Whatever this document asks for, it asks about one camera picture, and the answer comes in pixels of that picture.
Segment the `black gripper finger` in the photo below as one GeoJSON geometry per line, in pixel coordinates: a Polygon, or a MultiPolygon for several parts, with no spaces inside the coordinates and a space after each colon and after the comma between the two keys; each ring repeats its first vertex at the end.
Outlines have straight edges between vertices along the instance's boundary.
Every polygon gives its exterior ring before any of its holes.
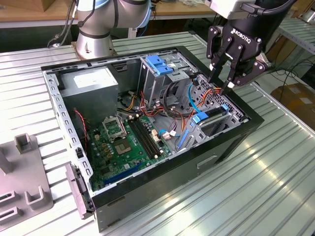
{"type": "Polygon", "coordinates": [[[231,25],[209,27],[206,56],[210,60],[210,80],[219,77],[227,61],[234,60],[232,53],[229,52],[233,42],[234,33],[231,25]]]}
{"type": "Polygon", "coordinates": [[[226,95],[235,86],[247,85],[268,71],[268,59],[264,52],[257,55],[255,60],[244,61],[242,56],[247,51],[253,52],[251,49],[246,49],[245,45],[242,44],[233,50],[234,55],[230,65],[230,72],[221,87],[220,95],[226,95]]]}

